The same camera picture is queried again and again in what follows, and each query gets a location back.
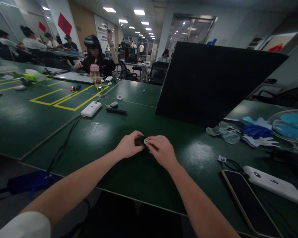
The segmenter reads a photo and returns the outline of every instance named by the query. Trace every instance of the white shirt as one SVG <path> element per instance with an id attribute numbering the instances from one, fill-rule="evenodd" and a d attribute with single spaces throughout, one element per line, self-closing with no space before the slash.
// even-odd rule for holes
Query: white shirt
<path id="1" fill-rule="evenodd" d="M 3 45 L 7 45 L 9 46 L 9 49 L 11 51 L 11 53 L 13 53 L 15 56 L 19 56 L 19 54 L 16 52 L 17 50 L 17 44 L 12 42 L 11 40 L 8 40 L 8 39 L 5 39 L 5 38 L 0 38 L 0 42 L 3 44 Z"/>
<path id="2" fill-rule="evenodd" d="M 24 38 L 22 42 L 27 49 L 45 50 L 47 48 L 45 44 L 31 38 Z"/>
<path id="3" fill-rule="evenodd" d="M 53 39 L 52 41 L 49 40 L 49 42 L 47 43 L 47 45 L 49 47 L 52 47 L 53 48 L 54 46 L 58 46 L 59 43 L 57 43 L 57 41 Z"/>
<path id="4" fill-rule="evenodd" d="M 143 52 L 144 48 L 145 48 L 145 47 L 144 47 L 143 45 L 140 45 L 140 46 L 139 46 L 139 51 L 140 51 L 140 52 Z"/>
<path id="5" fill-rule="evenodd" d="M 39 212 L 25 212 L 0 230 L 0 238 L 50 238 L 49 219 Z"/>

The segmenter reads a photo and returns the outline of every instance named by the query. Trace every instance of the blue fan blade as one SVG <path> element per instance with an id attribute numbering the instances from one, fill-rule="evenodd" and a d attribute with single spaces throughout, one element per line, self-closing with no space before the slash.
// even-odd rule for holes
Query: blue fan blade
<path id="1" fill-rule="evenodd" d="M 296 123 L 298 122 L 298 113 L 282 115 L 280 118 L 288 124 Z"/>
<path id="2" fill-rule="evenodd" d="M 276 126 L 276 130 L 284 136 L 298 138 L 298 129 L 294 127 L 278 125 Z"/>

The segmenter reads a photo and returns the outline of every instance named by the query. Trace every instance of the white power bank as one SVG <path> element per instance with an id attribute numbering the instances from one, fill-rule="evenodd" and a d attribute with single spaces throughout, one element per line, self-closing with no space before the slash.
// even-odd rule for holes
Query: white power bank
<path id="1" fill-rule="evenodd" d="M 243 170 L 249 175 L 250 178 L 248 180 L 251 183 L 280 195 L 292 202 L 298 203 L 298 190 L 291 183 L 249 166 L 244 166 Z"/>
<path id="2" fill-rule="evenodd" d="M 92 101 L 84 110 L 81 111 L 83 117 L 92 117 L 95 112 L 102 106 L 100 102 Z"/>

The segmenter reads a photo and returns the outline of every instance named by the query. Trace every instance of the green table surface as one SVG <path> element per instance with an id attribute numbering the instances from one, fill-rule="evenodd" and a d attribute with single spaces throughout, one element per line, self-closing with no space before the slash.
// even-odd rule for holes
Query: green table surface
<path id="1" fill-rule="evenodd" d="M 17 66 L 17 73 L 25 72 L 26 69 L 42 72 L 44 68 L 0 60 L 0 66 L 3 65 Z M 62 71 L 48 69 L 52 72 Z M 76 87 L 78 84 L 82 88 L 72 94 L 71 86 Z M 22 91 L 13 89 L 17 85 L 21 85 L 20 80 L 0 78 L 0 154 L 16 159 L 20 159 L 80 113 L 91 101 L 99 99 L 97 94 L 100 92 L 94 85 L 51 78 L 27 86 Z M 103 89 L 106 89 L 100 94 L 109 91 L 114 85 L 104 86 Z"/>
<path id="2" fill-rule="evenodd" d="M 226 143 L 221 137 L 211 137 L 205 128 L 155 115 L 160 86 L 123 81 L 101 99 L 103 107 L 91 118 L 82 118 L 71 134 L 53 173 L 66 176 L 93 160 L 113 150 L 124 135 L 134 130 L 145 136 L 165 135 L 172 143 L 179 163 L 203 189 L 230 224 L 239 232 L 254 235 L 248 228 L 222 175 L 218 156 L 222 155 L 286 180 L 298 189 L 298 180 L 282 164 L 268 158 L 268 147 L 250 148 L 240 142 Z M 116 99 L 122 94 L 123 100 Z M 108 113 L 104 104 L 118 102 L 118 109 L 127 115 Z M 259 102 L 243 101 L 227 117 L 241 119 L 243 116 L 268 119 L 283 109 Z M 46 170 L 63 144 L 72 124 L 46 141 L 22 162 Z M 277 140 L 283 148 L 285 141 Z M 186 214 L 181 197 L 168 172 L 162 168 L 146 149 L 132 158 L 117 163 L 98 183 L 98 188 L 139 200 L 176 213 Z M 261 188 L 254 188 L 261 196 L 274 204 L 287 219 L 298 236 L 298 205 Z M 271 215 L 284 237 L 291 237 L 285 230 L 284 219 L 264 201 L 263 206 Z"/>

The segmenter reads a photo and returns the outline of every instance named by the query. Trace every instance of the black panel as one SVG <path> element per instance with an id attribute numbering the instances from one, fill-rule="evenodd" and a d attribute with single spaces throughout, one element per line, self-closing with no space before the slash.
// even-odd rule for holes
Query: black panel
<path id="1" fill-rule="evenodd" d="M 287 55 L 177 42 L 156 114 L 214 127 Z"/>

